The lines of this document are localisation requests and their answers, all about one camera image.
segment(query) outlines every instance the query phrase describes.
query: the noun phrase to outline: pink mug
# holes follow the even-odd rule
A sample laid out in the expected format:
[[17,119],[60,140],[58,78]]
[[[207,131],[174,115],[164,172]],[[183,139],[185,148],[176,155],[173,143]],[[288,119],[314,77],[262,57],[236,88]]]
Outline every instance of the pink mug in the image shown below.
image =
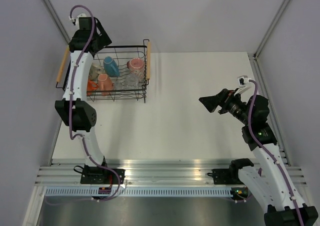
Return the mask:
[[[98,76],[98,86],[101,91],[114,89],[112,81],[108,77],[107,74],[100,74]],[[101,92],[101,95],[110,95],[110,93],[109,92]]]
[[136,74],[139,80],[142,80],[144,77],[145,72],[145,63],[140,58],[131,59],[127,66],[131,73]]

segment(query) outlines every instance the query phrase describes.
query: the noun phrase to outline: white table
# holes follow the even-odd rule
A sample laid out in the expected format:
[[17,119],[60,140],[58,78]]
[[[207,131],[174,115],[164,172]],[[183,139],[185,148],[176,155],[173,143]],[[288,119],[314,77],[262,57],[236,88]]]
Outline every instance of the white table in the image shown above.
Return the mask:
[[[202,96],[237,88],[237,77],[253,78],[245,52],[153,53],[151,80],[143,100],[97,101],[95,132],[107,159],[253,158],[231,114],[209,113]],[[243,94],[248,101],[253,90]],[[82,144],[62,124],[54,159],[83,158]]]

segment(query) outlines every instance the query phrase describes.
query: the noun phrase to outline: black wire dish rack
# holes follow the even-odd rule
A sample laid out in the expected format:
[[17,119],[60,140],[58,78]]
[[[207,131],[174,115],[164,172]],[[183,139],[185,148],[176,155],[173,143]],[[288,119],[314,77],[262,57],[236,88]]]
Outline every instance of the black wire dish rack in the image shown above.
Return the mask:
[[[112,57],[119,67],[119,76],[109,76],[113,84],[119,82],[122,85],[120,90],[91,90],[87,91],[87,100],[140,100],[143,99],[144,103],[147,97],[147,86],[150,79],[150,41],[148,39],[143,40],[143,45],[110,45],[99,51],[94,56],[94,63],[99,64],[102,68],[104,65],[104,58],[107,56]],[[65,53],[62,64],[64,65],[67,54]],[[130,70],[127,67],[127,62],[133,58],[140,58],[144,61],[144,74],[142,79],[138,83],[138,87],[135,89],[126,89],[126,77],[130,74]],[[59,86],[59,77],[61,78],[62,71],[59,72],[57,77],[56,88],[65,90],[68,76],[70,72],[71,64],[69,63],[66,76],[63,82],[63,86]],[[98,78],[92,80],[94,83],[98,83]]]

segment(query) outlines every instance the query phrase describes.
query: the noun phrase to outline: blue mug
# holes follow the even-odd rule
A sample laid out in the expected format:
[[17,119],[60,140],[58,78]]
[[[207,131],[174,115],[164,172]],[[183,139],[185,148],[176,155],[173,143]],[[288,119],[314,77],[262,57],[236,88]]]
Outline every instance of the blue mug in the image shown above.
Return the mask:
[[103,60],[103,67],[105,72],[108,74],[108,76],[120,76],[119,74],[119,67],[115,60],[112,59],[112,57],[107,56]]

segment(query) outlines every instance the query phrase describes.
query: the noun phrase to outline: wire rack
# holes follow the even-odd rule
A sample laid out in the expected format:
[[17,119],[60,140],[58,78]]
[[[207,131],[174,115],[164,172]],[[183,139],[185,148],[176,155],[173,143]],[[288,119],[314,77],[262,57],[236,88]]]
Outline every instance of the wire rack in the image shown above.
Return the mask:
[[144,74],[142,79],[139,81],[136,89],[121,89],[121,90],[93,90],[87,91],[87,100],[140,100],[146,101],[147,97],[147,86],[149,80],[147,79],[147,43],[148,39],[143,40],[143,45],[117,45],[107,46],[103,50],[99,51],[95,57],[94,62],[103,66],[104,58],[111,56],[119,67],[120,76],[112,77],[110,79],[113,83],[120,82],[122,87],[125,88],[126,77],[130,74],[130,70],[127,67],[127,62],[133,58],[140,58],[144,61]]

